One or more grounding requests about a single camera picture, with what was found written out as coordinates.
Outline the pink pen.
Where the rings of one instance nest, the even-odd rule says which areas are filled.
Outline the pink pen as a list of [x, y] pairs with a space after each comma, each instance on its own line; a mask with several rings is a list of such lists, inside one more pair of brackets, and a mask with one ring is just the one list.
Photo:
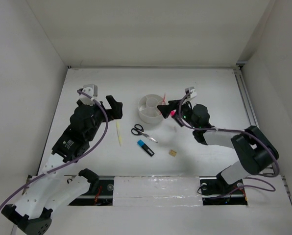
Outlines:
[[162, 100], [162, 105], [165, 105], [165, 104], [166, 104], [166, 93], [164, 93], [163, 100]]

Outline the yellow highlighter pen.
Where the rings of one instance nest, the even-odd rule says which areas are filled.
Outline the yellow highlighter pen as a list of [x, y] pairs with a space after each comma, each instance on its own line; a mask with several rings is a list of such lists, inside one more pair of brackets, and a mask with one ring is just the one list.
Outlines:
[[120, 124], [118, 121], [116, 121], [116, 130], [117, 130], [119, 145], [122, 146], [122, 136], [121, 136], [121, 132], [120, 132]]

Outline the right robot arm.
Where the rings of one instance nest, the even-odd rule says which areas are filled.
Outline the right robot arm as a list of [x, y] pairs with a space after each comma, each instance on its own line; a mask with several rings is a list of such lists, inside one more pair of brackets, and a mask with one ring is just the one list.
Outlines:
[[198, 193], [221, 197], [238, 190], [238, 182], [246, 177], [259, 175], [271, 164], [277, 165], [279, 153], [257, 126], [245, 130], [217, 129], [209, 123], [210, 115], [206, 106], [191, 105], [189, 101], [169, 101], [167, 105], [158, 105], [157, 109], [181, 126], [192, 129], [194, 139], [203, 145], [217, 145], [235, 150], [238, 161], [216, 175], [211, 182], [201, 183]]

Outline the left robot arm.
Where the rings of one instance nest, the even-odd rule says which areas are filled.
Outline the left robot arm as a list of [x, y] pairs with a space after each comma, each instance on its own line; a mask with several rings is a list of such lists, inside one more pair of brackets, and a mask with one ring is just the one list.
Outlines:
[[89, 95], [77, 101], [78, 107], [70, 117], [70, 124], [52, 148], [41, 174], [30, 181], [15, 204], [3, 207], [1, 213], [26, 235], [43, 235], [49, 229], [55, 212], [80, 195], [93, 194], [98, 190], [99, 176], [86, 168], [63, 190], [55, 191], [79, 158], [92, 151], [89, 143], [100, 125], [122, 118], [123, 104], [111, 95], [106, 99], [110, 109], [105, 109], [101, 102]]

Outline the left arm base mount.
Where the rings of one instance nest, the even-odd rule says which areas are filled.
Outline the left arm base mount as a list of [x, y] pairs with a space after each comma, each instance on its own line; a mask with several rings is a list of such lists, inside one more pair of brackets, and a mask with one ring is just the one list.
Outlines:
[[112, 206], [114, 192], [114, 177], [102, 176], [99, 183], [90, 185], [89, 190], [77, 197], [69, 206]]

